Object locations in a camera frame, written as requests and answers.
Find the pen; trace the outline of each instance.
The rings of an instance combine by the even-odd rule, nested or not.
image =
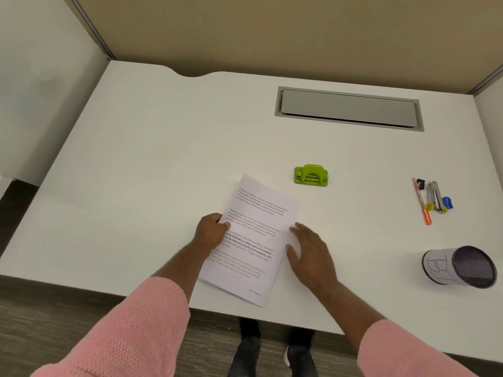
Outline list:
[[[423,197],[421,196],[421,192],[419,191],[418,182],[415,180],[415,177],[412,177],[412,184],[414,185],[415,193],[418,195],[419,204],[421,205],[421,209],[423,210],[424,222],[427,225],[431,225],[430,213],[428,212],[428,210],[426,210],[426,206],[424,206]]]

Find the mesh pen cup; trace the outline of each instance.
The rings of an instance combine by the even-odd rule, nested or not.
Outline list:
[[[430,250],[423,255],[423,270],[439,285],[469,285],[487,289],[496,283],[496,266],[489,256],[473,246]]]

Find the document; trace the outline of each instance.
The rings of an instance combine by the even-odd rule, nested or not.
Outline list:
[[[230,229],[204,262],[199,278],[264,307],[299,210],[300,201],[243,175],[220,220],[230,222]]]

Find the pink sleeve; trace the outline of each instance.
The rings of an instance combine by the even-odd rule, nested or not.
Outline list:
[[[358,367],[365,377],[476,377],[390,320],[380,320],[367,330]]]
[[[172,376],[189,317],[187,298],[176,283],[149,278],[62,361],[32,377]]]

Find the yellow plastic object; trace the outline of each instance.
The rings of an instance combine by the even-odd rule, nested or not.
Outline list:
[[[306,164],[303,167],[295,167],[293,180],[297,184],[327,186],[329,173],[321,165]]]

